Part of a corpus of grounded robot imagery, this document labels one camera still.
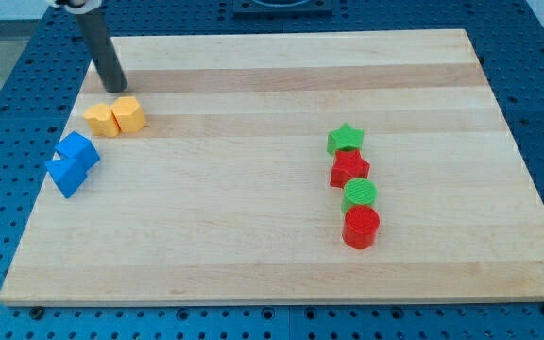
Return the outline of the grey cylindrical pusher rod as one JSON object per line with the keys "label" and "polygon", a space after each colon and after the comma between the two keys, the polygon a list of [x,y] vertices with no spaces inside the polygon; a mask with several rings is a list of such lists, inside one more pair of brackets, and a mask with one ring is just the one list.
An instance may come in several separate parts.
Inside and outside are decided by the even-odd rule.
{"label": "grey cylindrical pusher rod", "polygon": [[104,89],[111,94],[123,92],[128,82],[101,9],[93,8],[85,13],[76,14],[75,18]]}

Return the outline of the white arm end mount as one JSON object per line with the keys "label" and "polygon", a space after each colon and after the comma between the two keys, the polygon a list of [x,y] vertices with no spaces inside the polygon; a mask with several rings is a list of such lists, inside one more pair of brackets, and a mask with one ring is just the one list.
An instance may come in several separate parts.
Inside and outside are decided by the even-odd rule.
{"label": "white arm end mount", "polygon": [[71,14],[86,14],[99,9],[102,0],[47,0],[47,3],[53,8],[63,7]]}

